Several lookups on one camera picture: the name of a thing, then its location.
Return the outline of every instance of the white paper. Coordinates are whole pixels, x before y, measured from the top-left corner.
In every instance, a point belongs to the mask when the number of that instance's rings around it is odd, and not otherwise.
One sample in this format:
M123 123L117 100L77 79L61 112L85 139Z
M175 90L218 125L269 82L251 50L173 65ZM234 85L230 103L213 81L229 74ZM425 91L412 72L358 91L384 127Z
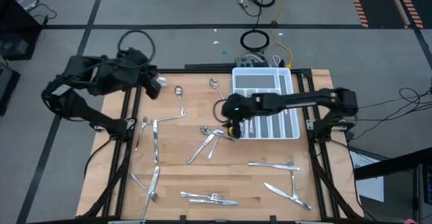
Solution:
M363 167L372 163L378 163L377 159L366 157L350 151L354 168ZM357 191L361 196L384 202L384 178L373 177L371 179L358 180Z

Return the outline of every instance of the cutlery organizer compartment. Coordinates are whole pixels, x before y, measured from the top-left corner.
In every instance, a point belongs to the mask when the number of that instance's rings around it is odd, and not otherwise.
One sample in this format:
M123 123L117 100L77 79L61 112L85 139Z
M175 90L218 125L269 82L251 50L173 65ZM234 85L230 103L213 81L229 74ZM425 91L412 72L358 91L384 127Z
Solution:
M232 91L243 96L258 92L294 93L288 68L234 68ZM300 137L296 109L272 116L258 116L242 124L243 140L293 140Z

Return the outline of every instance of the orange striped floor marking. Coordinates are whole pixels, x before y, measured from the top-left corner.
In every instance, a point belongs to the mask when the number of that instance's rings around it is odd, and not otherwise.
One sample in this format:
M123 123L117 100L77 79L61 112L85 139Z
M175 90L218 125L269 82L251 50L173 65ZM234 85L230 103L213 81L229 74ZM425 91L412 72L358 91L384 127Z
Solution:
M402 18L402 20L404 21L404 27L408 28L408 25L410 24L409 21L405 18L404 12L402 11L402 8L400 7L398 0L393 0L394 4L396 5L396 7L398 8L399 11L399 15Z
M410 16L414 20L414 23L416 24L417 28L423 28L423 22L419 17L419 14L417 13L417 10L415 9L414 5L412 4L411 0L402 0L402 2L405 4L405 6L408 8L408 12L410 13Z
M363 27L368 28L369 25L367 23L367 19L363 11L362 4L360 4L359 0L352 0L352 2L354 2L354 6L356 8L358 18L360 19L360 23L362 24Z

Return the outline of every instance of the yellow cable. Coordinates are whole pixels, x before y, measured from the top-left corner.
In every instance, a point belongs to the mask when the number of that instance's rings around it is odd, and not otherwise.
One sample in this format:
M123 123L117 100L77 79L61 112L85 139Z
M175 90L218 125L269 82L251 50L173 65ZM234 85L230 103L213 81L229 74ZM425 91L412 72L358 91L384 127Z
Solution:
M284 10L285 3L286 3L286 0L282 0L281 7L279 8L279 12L277 13L277 17L276 17L276 20L275 20L276 23L278 22L279 17L282 15L282 11ZM276 38L276 36L273 33L273 28L270 29L270 33L271 33L271 36L275 39L276 43L279 46L281 46L282 48L284 48L290 54L290 62L288 62L288 64L286 65L286 67L289 68L289 69L291 69L291 67L292 67L292 60L293 60L291 50L289 48L287 48L287 46L285 46L281 42L279 42L279 40Z

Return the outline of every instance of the electronic device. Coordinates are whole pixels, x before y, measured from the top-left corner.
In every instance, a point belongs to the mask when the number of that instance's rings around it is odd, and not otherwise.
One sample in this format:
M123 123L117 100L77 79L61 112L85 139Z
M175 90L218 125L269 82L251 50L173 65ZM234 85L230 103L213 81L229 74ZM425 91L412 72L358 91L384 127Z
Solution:
M0 56L31 59L42 26L16 1L0 0Z
M8 67L0 69L0 116L5 115L7 103L20 76L18 72Z

